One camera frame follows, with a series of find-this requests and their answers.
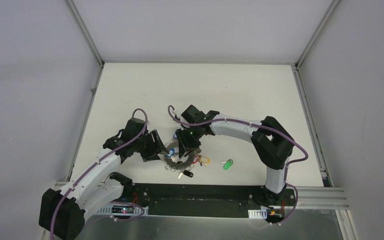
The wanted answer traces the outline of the blue tagged key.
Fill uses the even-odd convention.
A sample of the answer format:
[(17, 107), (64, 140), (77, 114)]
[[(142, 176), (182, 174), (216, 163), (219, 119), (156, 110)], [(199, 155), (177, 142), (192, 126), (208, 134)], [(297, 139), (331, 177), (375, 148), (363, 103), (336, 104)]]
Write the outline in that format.
[(176, 153), (175, 149), (171, 148), (171, 149), (168, 150), (168, 152), (166, 154), (166, 157), (167, 158), (171, 158), (171, 157), (173, 157), (175, 155), (175, 153)]

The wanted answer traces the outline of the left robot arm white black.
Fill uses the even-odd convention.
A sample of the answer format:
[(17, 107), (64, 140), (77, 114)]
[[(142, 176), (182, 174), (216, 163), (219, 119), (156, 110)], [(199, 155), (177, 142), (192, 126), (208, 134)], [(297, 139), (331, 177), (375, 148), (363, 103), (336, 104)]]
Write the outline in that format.
[(130, 118), (125, 128), (104, 142), (84, 172), (42, 195), (39, 226), (54, 237), (74, 240), (103, 206), (132, 198), (132, 179), (118, 172), (127, 158), (138, 153), (144, 162), (159, 160), (166, 150), (157, 130), (149, 131), (146, 121)]

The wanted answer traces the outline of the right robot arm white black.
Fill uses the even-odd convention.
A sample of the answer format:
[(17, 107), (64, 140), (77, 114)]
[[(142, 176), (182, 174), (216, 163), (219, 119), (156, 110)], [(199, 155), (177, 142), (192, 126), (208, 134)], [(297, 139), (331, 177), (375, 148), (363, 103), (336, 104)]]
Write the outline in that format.
[(169, 105), (168, 113), (175, 122), (184, 126), (175, 132), (181, 157), (198, 149), (203, 136), (227, 136), (251, 143), (261, 162), (266, 165), (261, 198), (270, 205), (283, 200), (286, 162), (292, 155), (295, 141), (274, 117), (245, 120), (215, 110), (204, 113), (194, 105), (190, 105), (180, 116)]

